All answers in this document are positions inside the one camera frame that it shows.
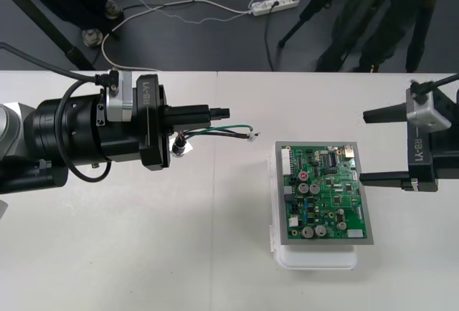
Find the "gray floor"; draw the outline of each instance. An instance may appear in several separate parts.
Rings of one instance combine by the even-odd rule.
[[[137,4],[136,0],[116,0],[122,6]],[[177,0],[146,0],[166,3]],[[245,10],[249,0],[212,0],[234,9]],[[309,0],[301,0],[294,10],[273,14],[270,23],[270,46],[275,55],[277,41],[296,23],[298,15]],[[288,43],[278,57],[278,69],[282,71],[311,71],[318,56],[330,44],[333,21],[345,0],[335,0],[329,10],[317,14]],[[80,32],[73,25],[65,23],[39,4],[65,36],[92,59],[95,51],[84,47]],[[66,69],[74,69],[61,51],[19,10],[11,0],[0,0],[4,18],[0,21],[0,41],[40,57]],[[426,42],[426,53],[420,65],[423,72],[457,72],[459,68],[459,11],[457,0],[439,0]],[[127,15],[143,11],[141,8],[127,11]],[[177,14],[187,20],[205,17],[227,19],[228,11],[207,4],[192,4],[167,8],[170,14]],[[359,45],[368,37],[378,18],[373,21]],[[161,13],[152,13],[128,22],[121,30],[121,40],[110,40],[107,53],[118,63],[135,67],[152,67],[160,70],[227,70],[267,71],[269,69],[263,44],[266,16],[241,16],[229,22],[207,21],[203,24],[186,24]],[[396,55],[381,68],[382,72],[404,72],[406,48],[410,35],[400,44]],[[356,65],[359,46],[349,55],[343,70]],[[100,57],[95,64],[99,70],[110,65]],[[0,70],[35,70],[36,67],[0,52]]]

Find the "white power strip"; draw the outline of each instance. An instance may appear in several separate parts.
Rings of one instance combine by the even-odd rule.
[[[291,8],[296,8],[300,0],[269,0],[269,1],[259,1],[252,4],[252,13],[255,16],[265,15],[270,12],[273,4],[278,1],[279,5],[274,6],[271,12],[278,12],[280,10],[286,10]]]

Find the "green circuit board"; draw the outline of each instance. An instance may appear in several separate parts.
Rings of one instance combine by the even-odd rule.
[[[352,145],[283,151],[290,161],[283,176],[288,238],[367,238]]]

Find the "black tripod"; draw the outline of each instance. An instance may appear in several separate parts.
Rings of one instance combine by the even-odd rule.
[[[12,0],[64,52],[79,70],[94,70],[83,53],[59,31],[31,0]]]
[[[283,48],[285,43],[322,8],[327,8],[332,0],[311,0],[300,15],[300,21],[279,41]],[[341,69],[347,54],[354,48],[357,39],[365,32],[369,22],[386,0],[361,0],[353,16],[344,24],[339,37],[333,39],[332,45],[319,59],[316,71],[336,72]],[[418,16],[415,33],[407,55],[407,71],[414,72],[424,52],[424,42],[437,0],[425,0]]]

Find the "robotic arm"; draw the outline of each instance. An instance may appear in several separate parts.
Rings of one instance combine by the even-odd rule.
[[[168,168],[170,135],[230,117],[229,109],[168,105],[157,75],[139,77],[135,88],[131,72],[98,77],[104,87],[99,94],[70,97],[67,92],[37,109],[0,105],[0,193],[62,187],[69,169],[85,181],[101,181],[111,162],[140,160],[152,171]],[[74,90],[84,82],[77,83]],[[75,167],[99,163],[107,163],[99,178]]]
[[[363,173],[362,184],[437,191],[438,179],[459,178],[459,92],[454,103],[438,89],[455,80],[459,74],[437,82],[413,82],[406,103],[364,112],[366,123],[407,122],[408,171]]]

